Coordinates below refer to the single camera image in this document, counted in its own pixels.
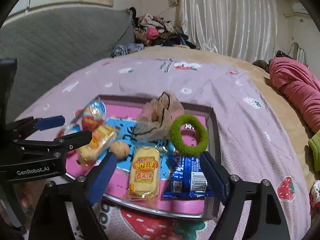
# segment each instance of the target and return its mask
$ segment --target pink clothing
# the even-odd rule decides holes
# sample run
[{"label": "pink clothing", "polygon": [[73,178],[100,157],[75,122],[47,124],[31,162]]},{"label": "pink clothing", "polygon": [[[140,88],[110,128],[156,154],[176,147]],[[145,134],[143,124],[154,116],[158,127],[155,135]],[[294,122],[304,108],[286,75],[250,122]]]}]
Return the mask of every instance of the pink clothing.
[{"label": "pink clothing", "polygon": [[275,58],[269,66],[272,85],[300,111],[303,120],[316,133],[320,130],[320,82],[302,63]]},{"label": "pink clothing", "polygon": [[147,39],[148,40],[155,40],[158,37],[159,37],[159,32],[157,31],[157,29],[153,28],[153,27],[148,27]]}]

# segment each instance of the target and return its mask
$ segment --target metal tray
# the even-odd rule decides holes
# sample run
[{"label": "metal tray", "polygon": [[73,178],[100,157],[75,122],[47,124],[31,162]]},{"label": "metal tray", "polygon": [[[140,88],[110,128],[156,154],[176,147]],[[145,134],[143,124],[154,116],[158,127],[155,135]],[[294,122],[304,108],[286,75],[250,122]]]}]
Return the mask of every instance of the metal tray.
[{"label": "metal tray", "polygon": [[[135,108],[143,108],[143,106],[152,100],[152,98],[141,98],[141,97],[131,97],[131,96],[110,96],[110,95],[98,95],[94,100],[102,100],[106,105],[114,106],[127,106]],[[215,159],[215,161],[221,164],[221,153],[220,153],[220,141],[218,133],[218,124],[216,120],[216,115],[212,107],[195,105],[190,103],[181,102],[185,109],[185,113],[192,115],[203,116],[205,118],[206,127],[209,133],[209,146],[208,151]],[[76,117],[72,122],[77,122],[79,116]],[[69,179],[74,180],[75,177],[72,174],[66,173]],[[157,210],[146,206],[138,205],[134,202],[130,202],[118,197],[104,194],[104,197],[114,203],[133,208],[142,212],[147,212],[154,215],[161,215],[172,218],[180,219],[193,219],[193,220],[203,220],[203,219],[214,219],[217,218],[219,212],[220,202],[214,198],[206,197],[204,200],[204,210],[201,214],[185,214],[185,213],[175,213],[164,210]]]}]

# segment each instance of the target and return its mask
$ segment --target snack package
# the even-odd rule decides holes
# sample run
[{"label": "snack package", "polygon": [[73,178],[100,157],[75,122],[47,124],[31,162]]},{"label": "snack package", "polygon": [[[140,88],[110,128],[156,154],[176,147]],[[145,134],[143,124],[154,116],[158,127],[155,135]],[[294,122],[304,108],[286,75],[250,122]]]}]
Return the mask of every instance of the snack package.
[{"label": "snack package", "polygon": [[198,158],[169,155],[168,160],[173,172],[163,198],[185,199],[214,196],[201,171]]},{"label": "snack package", "polygon": [[92,132],[102,125],[107,115],[106,105],[100,101],[91,102],[82,114],[81,125],[83,130]]},{"label": "snack package", "polygon": [[68,134],[80,132],[81,128],[79,124],[64,124],[61,130],[59,131],[57,138],[62,137]]},{"label": "snack package", "polygon": [[117,130],[109,125],[100,125],[92,132],[92,140],[88,145],[77,149],[79,153],[79,164],[94,163],[97,158],[107,150],[110,145],[117,139]]},{"label": "snack package", "polygon": [[137,147],[129,176],[130,200],[153,200],[160,189],[160,153],[155,147]]}]

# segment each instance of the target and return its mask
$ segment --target clear plastic bag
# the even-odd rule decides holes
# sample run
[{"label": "clear plastic bag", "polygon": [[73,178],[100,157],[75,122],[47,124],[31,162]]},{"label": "clear plastic bag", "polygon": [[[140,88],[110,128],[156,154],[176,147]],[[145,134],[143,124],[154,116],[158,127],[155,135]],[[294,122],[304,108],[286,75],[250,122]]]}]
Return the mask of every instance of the clear plastic bag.
[{"label": "clear plastic bag", "polygon": [[136,147],[129,176],[129,200],[155,200],[160,191],[160,152],[156,147]]},{"label": "clear plastic bag", "polygon": [[98,157],[107,150],[117,139],[117,129],[109,125],[100,125],[92,132],[92,140],[88,145],[80,147],[78,163],[88,166],[94,163]]},{"label": "clear plastic bag", "polygon": [[141,142],[168,139],[172,122],[182,114],[182,104],[173,93],[165,91],[158,99],[145,104],[137,117],[133,134]]}]

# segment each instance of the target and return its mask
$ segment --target rice cracker package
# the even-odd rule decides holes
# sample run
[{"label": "rice cracker package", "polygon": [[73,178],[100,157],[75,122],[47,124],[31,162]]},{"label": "rice cracker package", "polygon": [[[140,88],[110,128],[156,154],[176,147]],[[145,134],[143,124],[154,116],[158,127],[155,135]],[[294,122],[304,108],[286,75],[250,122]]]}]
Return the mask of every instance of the rice cracker package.
[{"label": "rice cracker package", "polygon": [[160,153],[155,147],[135,149],[129,177],[130,200],[154,200],[160,189]]},{"label": "rice cracker package", "polygon": [[91,142],[77,149],[79,153],[77,162],[84,165],[94,163],[116,138],[117,133],[115,128],[106,124],[100,125],[92,132]]}]

